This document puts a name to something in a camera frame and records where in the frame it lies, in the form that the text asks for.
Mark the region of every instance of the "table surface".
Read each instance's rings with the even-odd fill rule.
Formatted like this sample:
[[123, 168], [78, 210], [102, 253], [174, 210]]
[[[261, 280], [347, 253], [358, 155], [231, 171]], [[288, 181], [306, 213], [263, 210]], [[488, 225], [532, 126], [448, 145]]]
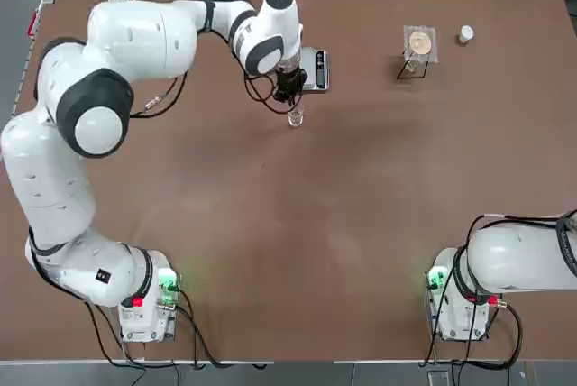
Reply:
[[[99, 1], [44, 9], [19, 111], [32, 108], [41, 48], [86, 38]], [[167, 254], [217, 358], [420, 359], [423, 272], [441, 249], [462, 244], [479, 213], [574, 208], [577, 41], [563, 0], [298, 0], [298, 9], [304, 45], [326, 49], [331, 69], [329, 92], [306, 96], [304, 125], [290, 129], [252, 102], [225, 45], [201, 36], [175, 109], [131, 122], [118, 153], [86, 162], [96, 228]], [[475, 38], [461, 47], [465, 23]], [[395, 80], [404, 24], [436, 28], [439, 63], [425, 79]], [[168, 84], [135, 83], [136, 105]], [[85, 308], [24, 259], [26, 223], [4, 172], [0, 202], [0, 360], [101, 358]], [[577, 358], [576, 293], [507, 300], [523, 318], [523, 358]], [[513, 330], [501, 315], [472, 357], [508, 357]], [[174, 344], [133, 352], [190, 360], [184, 322], [178, 332]], [[120, 357], [109, 336], [105, 345]], [[441, 357], [463, 352], [439, 346]]]

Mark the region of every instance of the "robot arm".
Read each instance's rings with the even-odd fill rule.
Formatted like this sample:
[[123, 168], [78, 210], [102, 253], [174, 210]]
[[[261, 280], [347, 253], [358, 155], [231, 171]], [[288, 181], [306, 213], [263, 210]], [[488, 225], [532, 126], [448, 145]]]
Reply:
[[491, 295], [577, 290], [573, 214], [536, 223], [499, 216], [502, 223], [476, 231], [468, 246], [442, 250], [428, 273], [430, 310], [442, 337], [467, 340], [472, 328], [473, 339], [484, 336]]
[[118, 305], [124, 339], [160, 341], [174, 327], [176, 273], [158, 251], [96, 232], [96, 204], [81, 158], [103, 158], [128, 132], [133, 90], [144, 78], [175, 78], [192, 65], [197, 35], [214, 30], [250, 75], [299, 71], [295, 0], [118, 1], [97, 5], [87, 42], [57, 39], [44, 50], [36, 107], [11, 120], [2, 152], [29, 222], [28, 261], [97, 305]]
[[107, 2], [90, 14], [86, 45], [59, 40], [49, 47], [39, 103], [74, 152], [105, 157], [126, 136], [130, 83], [182, 75], [194, 60], [197, 34], [211, 30], [228, 40], [250, 75], [298, 70], [302, 25], [295, 0], [264, 0], [258, 14], [248, 0]]

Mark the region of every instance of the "black cable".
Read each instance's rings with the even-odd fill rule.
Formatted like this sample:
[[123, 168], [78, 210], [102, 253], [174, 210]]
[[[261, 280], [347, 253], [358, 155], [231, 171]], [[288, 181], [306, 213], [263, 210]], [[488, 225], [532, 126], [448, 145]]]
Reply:
[[136, 383], [138, 383], [140, 380], [142, 380], [142, 377], [144, 377], [144, 376], [146, 375], [146, 373], [147, 373], [147, 371], [144, 370], [144, 372], [143, 372], [141, 375], [139, 375], [138, 378], [137, 378], [135, 381], [133, 381], [133, 383], [131, 384], [131, 386], [135, 386]]
[[[188, 310], [190, 311], [190, 318], [192, 318], [192, 320], [194, 321], [195, 319], [195, 315], [194, 315], [194, 310], [192, 309], [192, 303], [190, 302], [190, 299], [188, 298], [187, 293], [185, 293], [182, 289], [179, 289], [179, 293], [184, 297], [184, 299], [187, 302], [188, 305]], [[192, 368], [193, 370], [202, 370], [205, 366], [199, 365], [198, 364], [198, 356], [197, 356], [197, 336], [194, 336], [194, 341], [193, 341], [193, 346], [192, 346], [192, 351], [194, 352], [194, 359], [193, 359], [193, 363], [192, 363]]]
[[188, 322], [190, 323], [190, 325], [192, 326], [192, 330], [194, 331], [195, 336], [198, 337], [198, 341], [200, 342], [200, 346], [202, 348], [203, 353], [205, 354], [206, 358], [208, 359], [208, 361], [215, 367], [215, 368], [230, 368], [232, 365], [228, 364], [228, 363], [220, 363], [218, 362], [214, 356], [210, 353], [210, 351], [208, 350], [208, 347], [206, 346], [206, 342], [205, 342], [205, 338], [202, 336], [202, 334], [200, 333], [200, 330], [198, 330], [197, 324], [195, 323], [194, 319], [192, 318], [192, 316], [190, 316], [190, 314], [181, 306], [177, 305], [176, 307], [178, 312], [181, 312], [187, 319]]
[[482, 368], [483, 370], [489, 371], [503, 371], [512, 367], [516, 362], [521, 353], [521, 347], [523, 346], [523, 324], [521, 323], [521, 318], [517, 311], [511, 307], [508, 303], [505, 309], [511, 313], [513, 318], [515, 318], [515, 323], [517, 324], [517, 343], [515, 344], [515, 350], [511, 354], [511, 357], [507, 359], [504, 363], [488, 363], [483, 361], [467, 361], [469, 365], [476, 366], [477, 368]]
[[180, 81], [179, 89], [177, 90], [177, 94], [174, 96], [174, 98], [170, 101], [170, 103], [168, 105], [166, 105], [164, 108], [157, 111], [156, 113], [142, 114], [142, 112], [140, 112], [140, 113], [131, 114], [130, 118], [154, 118], [154, 117], [158, 117], [159, 115], [163, 115], [167, 111], [169, 111], [178, 102], [180, 95], [182, 94], [182, 89], [184, 88], [184, 85], [187, 82], [187, 75], [188, 75], [188, 71], [184, 72], [184, 75], [182, 75], [182, 80]]
[[[217, 32], [215, 30], [211, 30], [211, 32], [213, 34], [216, 34], [224, 43], [226, 43], [226, 45], [228, 46], [228, 40], [220, 33]], [[244, 70], [243, 65], [241, 64], [241, 61], [238, 60], [238, 58], [236, 58], [236, 55], [234, 55], [233, 53], [233, 57], [234, 59], [238, 62], [239, 66], [241, 67], [241, 69], [243, 70], [243, 80], [244, 80], [244, 89], [246, 90], [246, 93], [249, 95], [249, 97], [254, 100], [255, 102], [259, 102], [263, 105], [265, 105], [267, 107], [267, 109], [269, 109], [271, 112], [273, 112], [274, 114], [278, 114], [278, 115], [286, 115], [288, 113], [290, 113], [291, 111], [293, 111], [295, 108], [297, 108], [298, 104], [300, 103], [300, 99], [303, 96], [302, 93], [302, 89], [300, 90], [300, 92], [298, 93], [298, 98], [295, 101], [295, 103], [287, 110], [278, 110], [276, 108], [273, 108], [272, 106], [270, 106], [270, 104], [268, 103], [268, 100], [272, 97], [272, 95], [275, 93], [276, 91], [276, 85], [274, 84], [274, 81], [270, 78], [269, 74], [266, 75], [259, 75], [258, 77], [251, 77], [246, 70]], [[270, 92], [266, 97], [262, 97], [261, 93], [259, 93], [259, 91], [256, 89], [256, 86], [254, 86], [253, 82], [256, 79], [260, 79], [260, 78], [266, 78], [269, 82], [270, 82]]]
[[[177, 83], [178, 80], [179, 80], [178, 78], [174, 78], [174, 79], [173, 79], [172, 83], [170, 84], [170, 87], [169, 87], [164, 93], [162, 93], [162, 94], [160, 95], [160, 101], [162, 101], [164, 98], [166, 98], [166, 96], [169, 95], [169, 93], [172, 91], [172, 89], [174, 88], [174, 86], [176, 85], [176, 83]], [[130, 114], [130, 117], [134, 118], [135, 116], [144, 114], [144, 113], [146, 113], [146, 112], [148, 112], [148, 111], [149, 111], [148, 109], [144, 108], [144, 109], [142, 109], [141, 111], [137, 111], [136, 113]]]
[[[479, 292], [475, 289], [475, 300], [479, 296]], [[455, 384], [453, 378], [453, 385], [459, 386], [461, 384], [461, 373], [463, 372], [464, 366], [469, 361], [469, 354], [471, 353], [471, 340], [472, 340], [472, 330], [475, 328], [475, 316], [477, 314], [477, 304], [474, 303], [472, 307], [472, 319], [471, 319], [471, 328], [469, 329], [469, 337], [467, 338], [467, 349], [465, 350], [465, 358], [461, 361], [461, 367], [459, 368], [459, 374], [457, 375], [457, 383]]]

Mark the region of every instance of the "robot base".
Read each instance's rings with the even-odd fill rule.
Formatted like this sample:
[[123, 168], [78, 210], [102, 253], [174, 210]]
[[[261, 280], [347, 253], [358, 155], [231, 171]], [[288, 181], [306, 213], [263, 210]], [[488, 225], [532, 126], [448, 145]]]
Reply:
[[163, 253], [148, 251], [152, 259], [151, 287], [139, 307], [118, 305], [123, 340], [133, 343], [174, 340], [177, 324], [175, 307], [179, 294], [168, 288], [180, 285], [179, 276], [170, 268]]
[[[454, 283], [454, 276], [447, 283], [447, 277], [453, 267], [453, 258], [457, 250], [446, 248], [435, 259], [433, 268], [427, 274], [427, 293], [431, 322], [431, 330], [435, 327], [436, 316], [439, 316], [437, 333], [444, 340], [467, 341], [480, 340], [485, 335], [489, 319], [489, 304], [477, 305], [475, 310], [475, 324], [472, 325], [472, 313], [474, 305], [464, 298]], [[441, 295], [444, 286], [447, 290], [444, 294], [441, 312], [438, 312], [441, 303]]]

